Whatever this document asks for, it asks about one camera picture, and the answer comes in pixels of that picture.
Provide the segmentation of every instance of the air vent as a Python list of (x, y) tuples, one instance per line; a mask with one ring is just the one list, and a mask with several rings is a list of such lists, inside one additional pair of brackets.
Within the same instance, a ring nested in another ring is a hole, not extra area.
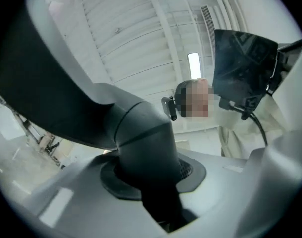
[(204, 18), (205, 25), (208, 30), (211, 53), (213, 56), (213, 61), (215, 61), (215, 26), (209, 11), (209, 7), (207, 5), (201, 7), (201, 14)]

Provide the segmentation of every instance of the wall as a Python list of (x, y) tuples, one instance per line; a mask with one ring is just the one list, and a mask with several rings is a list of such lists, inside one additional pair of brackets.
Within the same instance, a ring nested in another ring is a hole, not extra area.
[(36, 130), (36, 132), (40, 135), (40, 137), (44, 136), (47, 132), (40, 128), (39, 126), (35, 125), (35, 124), (31, 124), (31, 126)]
[(12, 140), (25, 136), (13, 112), (0, 103), (0, 132), (6, 140)]
[(74, 146), (70, 151), (68, 157), (63, 159), (61, 163), (62, 165), (68, 166), (72, 162), (101, 155), (103, 154), (103, 152), (104, 152), (103, 149), (98, 149), (98, 148), (74, 143)]
[(221, 145), (217, 128), (175, 134), (175, 141), (188, 140), (190, 150), (221, 156)]
[(60, 141), (60, 145), (54, 150), (53, 156), (56, 157), (59, 161), (64, 161), (66, 158), (69, 158), (73, 147), (73, 142), (67, 139), (63, 139)]
[(237, 1), (246, 20), (248, 32), (278, 43), (290, 43), (302, 38), (297, 24), (280, 0)]

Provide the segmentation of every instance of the light fixture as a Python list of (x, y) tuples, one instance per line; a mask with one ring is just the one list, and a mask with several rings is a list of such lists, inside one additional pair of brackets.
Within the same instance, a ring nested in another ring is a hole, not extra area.
[(200, 57), (198, 53), (190, 53), (187, 55), (191, 70), (191, 79), (201, 78)]

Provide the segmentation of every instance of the white surface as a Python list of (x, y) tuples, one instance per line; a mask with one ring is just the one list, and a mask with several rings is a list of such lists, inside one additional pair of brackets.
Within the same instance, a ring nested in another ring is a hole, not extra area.
[(302, 51), (290, 73), (274, 92), (273, 99), (283, 114), (287, 130), (302, 129)]
[(31, 192), (26, 190), (22, 185), (20, 185), (17, 181), (13, 181), (12, 184), (16, 186), (18, 189), (20, 189), (22, 192), (26, 193), (27, 195), (31, 195)]
[(74, 0), (74, 9), (78, 20), (79, 34), (81, 35), (84, 42), (87, 46), (84, 47), (87, 49), (92, 63), (95, 64), (95, 67), (89, 67), (85, 71), (88, 77), (93, 83), (108, 83), (112, 84), (111, 78), (108, 75), (105, 65), (103, 64), (101, 57), (96, 49), (95, 42), (93, 40), (91, 30), (87, 24), (84, 8), (81, 0)]
[(6, 140), (25, 135), (12, 111), (2, 104), (0, 104), (0, 132)]
[(74, 147), (72, 148), (72, 150), (70, 152), (70, 156), (72, 156), (72, 157), (74, 156), (77, 158), (81, 158), (81, 157), (89, 158), (89, 157), (103, 154), (103, 152), (104, 152), (103, 149), (74, 143)]
[(40, 128), (39, 126), (33, 123), (31, 124), (30, 127), (33, 127), (33, 129), (40, 135), (40, 137), (44, 136), (47, 133), (44, 129)]
[(47, 226), (54, 228), (73, 194), (70, 189), (60, 188), (55, 198), (39, 216), (39, 219)]
[(238, 172), (238, 173), (241, 173), (242, 170), (244, 168), (242, 167), (236, 167), (236, 166), (231, 166), (231, 165), (228, 165), (228, 166), (224, 166), (225, 169), (229, 169), (229, 170), (232, 170), (232, 171), (235, 171), (235, 172)]
[[(282, 131), (271, 130), (266, 132), (265, 135), (268, 143), (270, 144), (274, 139), (282, 135)], [(237, 135), (237, 138), (240, 141), (239, 145), (240, 145), (241, 152), (238, 156), (238, 158), (240, 159), (248, 159), (253, 150), (265, 147), (264, 140), (260, 133), (258, 134), (251, 133), (245, 136)]]
[(221, 145), (216, 128), (175, 134), (174, 138), (175, 141), (187, 140), (191, 151), (221, 156)]
[(200, 58), (198, 53), (188, 54), (190, 70), (191, 70), (191, 79), (201, 78), (201, 66)]
[(278, 43), (302, 38), (297, 24), (280, 0), (237, 0), (248, 32)]
[(40, 135), (40, 134), (35, 130), (35, 128), (34, 128), (33, 126), (29, 126), (28, 130), (29, 130), (30, 133), (34, 136), (34, 138), (35, 138), (36, 140), (38, 140), (38, 141), (40, 140), (40, 138), (41, 138), (42, 136), (45, 135), (45, 133)]

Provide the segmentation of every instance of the ceiling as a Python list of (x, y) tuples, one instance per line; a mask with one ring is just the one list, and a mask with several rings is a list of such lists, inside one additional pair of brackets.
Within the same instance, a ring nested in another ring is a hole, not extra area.
[[(202, 75), (212, 83), (212, 54), (200, 6), (217, 6), (216, 0), (46, 1), (93, 83), (113, 84), (161, 110), (161, 98), (172, 96), (178, 83), (190, 79), (187, 55), (193, 52), (203, 54)], [(211, 118), (178, 119), (172, 125), (175, 133), (215, 127)]]

